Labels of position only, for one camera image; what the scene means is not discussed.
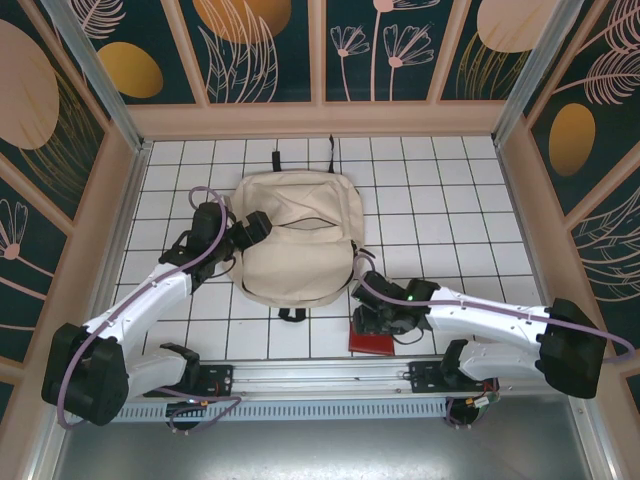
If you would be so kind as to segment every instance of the purple cable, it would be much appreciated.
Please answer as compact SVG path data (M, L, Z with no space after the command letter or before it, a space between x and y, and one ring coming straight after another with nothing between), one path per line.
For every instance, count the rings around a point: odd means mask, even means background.
M178 410L176 410L175 412L173 412L173 414L171 414L171 417L169 417L169 426L171 427L171 430L173 431L173 433L180 433L182 435L189 435L190 433L196 433L196 432L201 432L202 430L212 427L214 426L216 423L218 423L218 421L224 417L225 415L227 415L231 410L233 410L234 408L236 408L240 402L242 401L241 397L201 397L198 395L187 395L181 392L178 392L176 390L171 390L170 388L156 388L155 390L156 392L161 392L161 393L167 393L169 395L173 395L174 397L182 397L188 400L198 400L200 402L225 402L225 401L230 401L233 400L233 404L228 406L227 408L225 408L222 412L220 412L218 415L216 415L214 418L212 418L211 420L207 420L206 422L200 423L198 425L196 425L195 427L189 429L189 430L178 430L176 428L176 426L174 425L173 421L175 420L175 418L178 415L181 415L183 413L186 412L193 412L196 410L206 410L207 407L202 406L202 405L193 405L190 407L184 407L184 408L180 408Z
M186 270L187 268L190 268L193 265L195 265L195 264L199 263L200 261L204 260L206 257L208 257L211 254L211 252L213 252L215 250L215 248L218 246L218 244L222 240L222 236L224 235L224 232L225 232L226 227L227 227L227 209L224 208L224 205L222 203L222 197L220 195L218 195L218 193L215 190L212 190L209 187L194 187L189 191L189 203L194 208L197 208L197 207L193 203L193 194L195 192L201 192L201 191L207 191L207 192L211 193L213 195L213 197L215 198L216 202L218 202L218 204L221 207L220 211L222 212L222 222L220 224L220 231L218 232L218 235L214 239L214 241L211 244L211 246L202 255L200 255L198 258L195 258L195 259L191 260L190 262L185 263L181 267L176 267L173 270L170 270L168 272L163 273L158 278L153 279L152 282L149 282L149 283L145 284L140 290L138 290L136 293L131 295L131 297L129 297L124 302L122 302L122 305L120 305L118 308L116 308L109 315L109 317L107 317L107 319L103 323L101 323L100 326L98 326L98 328L96 328L95 331L91 335L89 335L89 337L82 343L82 345L80 345L80 348L78 348L78 351L71 358L71 361L69 362L69 366L67 367L67 370L64 372L64 377L62 378L62 383L60 384L60 391L58 392L58 402L57 402L57 405L56 405L56 411L57 411L57 414L58 414L58 423L62 426L62 428L66 429L66 430L70 430L73 427L75 427L76 425L80 425L81 423L85 422L84 420L82 420L82 421L80 421L78 423L75 423L75 424L70 424L69 422L67 422L67 420L64 418L64 399L67 396L67 389L69 388L69 382L71 381L71 375L73 375L73 371L75 370L76 366L78 365L78 363L82 359L82 355L84 354L84 352L87 350L87 348L89 348L89 345L91 345L91 343L98 337L98 335L100 335L109 326L109 323L111 321L116 319L118 317L118 315L120 315L124 310L126 310L126 308L129 307L134 301L136 301L138 298L140 298L140 296L143 295L147 290L149 290L150 288L152 288L154 285L158 284L162 280L164 280L164 279L166 279L166 278L168 278L168 277L170 277L172 275L175 275L178 272L182 272L183 270Z
M356 257L353 259L353 271L356 272L356 267L357 267L357 263L358 260L360 259L364 259L367 262L369 262L369 265L371 265L371 269L375 271L376 267L375 264L373 263L373 260L371 259L371 257L369 257L368 255L365 254L358 254L356 255ZM364 281L364 276L363 275L358 275L357 273L355 274L356 278L360 281L360 284L372 295L375 295L376 297L378 297L381 300L384 300L387 303L391 303L393 305L401 305L403 307L438 307L438 306L460 306L460 302L456 302L454 300L430 300L427 302L410 302L408 300L396 300L395 298L391 298L388 297L387 295L384 295L380 292L377 292L376 290L374 290L371 286L369 286L365 281ZM613 335L612 333L609 332L603 332L602 330L598 330L597 328L591 328L591 327L585 327L583 325L576 325L575 323L569 323L569 322L565 322L563 320L556 320L555 318L546 318L546 317L541 317L539 315L526 315L523 316L522 312L514 312L512 310L509 310L507 308L502 308L502 307L494 307L492 305L485 305L483 303L479 303L479 302L464 302L464 306L467 308L475 308L478 310L484 310L487 312L492 312L492 313L498 313L500 315L507 315L510 317L515 317L518 319L525 319L525 320L534 320L536 322L543 322L543 323L548 323L550 325L557 325L558 327L564 327L564 328L569 328L571 330L577 330L579 332L585 332L585 333L590 333L591 335L596 335L598 337L602 337L602 338L606 338L607 340L611 340L612 342L616 342L620 345L622 345L623 347L625 347L627 349L626 353L623 353L622 355L619 355L617 357L610 357L610 358L605 358L603 360L604 363L618 363L618 362L623 362L626 360L630 360L635 356L635 348L633 345L631 345L630 342L628 342L627 340L625 340L622 337L619 337L617 335Z

